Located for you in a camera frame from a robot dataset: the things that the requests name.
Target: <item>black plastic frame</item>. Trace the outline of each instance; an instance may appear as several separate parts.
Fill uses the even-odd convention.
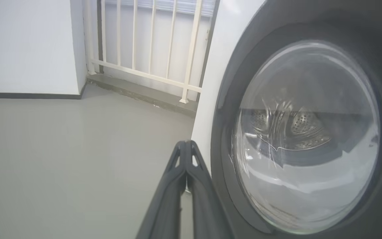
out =
[[[197,165],[193,165],[193,156]],[[235,238],[194,141],[176,144],[136,238],[179,238],[180,196],[185,182],[193,197],[194,238]]]
[[[341,6],[342,9],[338,12],[353,8],[353,10],[357,9],[362,15],[369,15],[373,14],[373,12],[376,13],[378,6],[370,5],[371,1],[347,1],[345,3],[342,1],[325,1],[319,5],[312,4],[310,7],[308,3],[310,1],[268,1],[264,6],[265,11],[260,11],[253,18],[237,44],[221,84],[213,121],[211,139],[213,182],[232,219],[238,238],[382,238],[382,35],[378,37],[377,29],[373,29],[373,26],[378,26],[370,20],[363,21],[366,26],[362,24],[355,27],[358,24],[346,20],[349,15],[343,13],[339,15],[340,18],[342,17],[341,20],[340,18],[331,20],[329,18],[331,16],[336,17],[337,14],[328,12],[334,7]],[[278,15],[278,18],[282,16],[283,19],[287,20],[278,19],[275,21],[273,20],[276,18],[275,14]],[[378,18],[378,16],[382,16],[382,13],[372,18]],[[275,25],[286,25],[286,21],[288,23],[304,22],[305,18],[306,20],[311,19],[319,22],[322,19],[325,23],[333,26],[346,26],[345,33],[348,34],[329,32],[323,26],[311,29],[311,26],[296,24],[294,30],[293,26],[287,26],[287,29],[276,32],[275,37],[267,37],[270,29],[275,30]],[[350,15],[350,18],[356,22],[360,20],[356,13],[353,16]],[[352,36],[357,35],[359,30],[370,34],[354,40]],[[362,65],[369,75],[373,85],[380,110],[380,158],[365,197],[362,197],[361,202],[344,220],[320,233],[305,236],[289,234],[277,230],[265,222],[245,197],[235,175],[233,160],[231,159],[232,129],[242,95],[248,83],[256,70],[269,56],[280,48],[293,43],[293,41],[307,40],[311,36],[314,39],[321,36],[321,40],[328,40],[329,37],[335,34],[338,36],[336,40],[339,42],[333,41],[332,43],[340,47],[343,46],[346,52],[350,52],[351,56],[356,58],[356,61]]]

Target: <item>washing machine door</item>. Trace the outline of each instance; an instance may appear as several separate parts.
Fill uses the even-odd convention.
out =
[[[215,187],[238,238],[382,238],[382,7],[298,3],[265,4],[230,59]]]

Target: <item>washing machine drum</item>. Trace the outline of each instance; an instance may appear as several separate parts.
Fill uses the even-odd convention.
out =
[[[223,85],[212,175],[239,238],[382,235],[382,51],[361,40],[285,26]]]

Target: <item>baseboard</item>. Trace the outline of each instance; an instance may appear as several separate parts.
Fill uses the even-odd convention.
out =
[[[0,93],[0,99],[61,99],[80,100],[85,91],[86,84],[82,87],[81,94],[34,94],[34,93]]]

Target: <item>white wall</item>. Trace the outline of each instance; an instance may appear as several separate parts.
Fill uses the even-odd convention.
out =
[[[79,93],[85,86],[86,66],[85,53],[85,30],[84,30],[84,8],[82,0],[70,0],[70,13],[72,19],[73,52],[75,56],[76,80]]]
[[[79,36],[79,10],[70,11],[70,1],[0,0],[0,92],[79,94],[84,79],[77,80],[72,23]],[[75,40],[80,59],[85,46]]]
[[[97,9],[96,1],[92,0],[93,15],[93,43],[94,57],[98,56],[97,45]],[[150,62],[150,33],[151,33],[151,9],[138,8],[137,33],[136,33],[136,61],[135,68],[145,73],[149,72]],[[172,12],[156,11],[154,39],[153,39],[153,59],[151,74],[160,77],[166,76],[167,58],[170,41]],[[174,38],[172,44],[171,65],[169,79],[184,82],[185,71],[188,59],[189,45],[191,42],[191,29],[194,15],[177,13],[175,20]],[[132,68],[132,23],[133,8],[129,6],[121,7],[121,65]],[[200,76],[203,67],[204,55],[207,46],[207,31],[210,27],[210,19],[202,17],[197,35],[197,44],[194,55],[193,68],[191,72],[190,85],[199,86]],[[117,64],[116,49],[116,5],[106,3],[106,51],[107,61]],[[136,84],[164,91],[177,96],[182,95],[182,88],[171,86],[165,83],[150,80],[144,77],[127,74],[115,69],[104,67],[104,73],[116,78],[121,78]],[[197,93],[189,91],[188,98],[196,100]]]

